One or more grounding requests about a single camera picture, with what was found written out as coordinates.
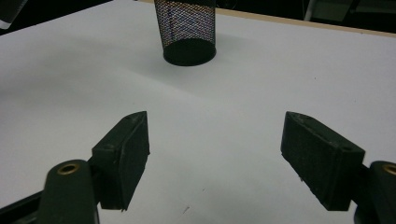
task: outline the wire mesh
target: wire mesh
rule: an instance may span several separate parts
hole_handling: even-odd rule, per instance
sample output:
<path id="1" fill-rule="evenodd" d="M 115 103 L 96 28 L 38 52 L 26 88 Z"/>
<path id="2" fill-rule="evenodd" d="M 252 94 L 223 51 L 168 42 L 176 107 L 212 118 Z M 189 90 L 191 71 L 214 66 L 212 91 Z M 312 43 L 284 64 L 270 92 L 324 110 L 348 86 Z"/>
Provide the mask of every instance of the wire mesh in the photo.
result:
<path id="1" fill-rule="evenodd" d="M 165 60 L 196 65 L 216 54 L 215 0 L 155 0 Z"/>

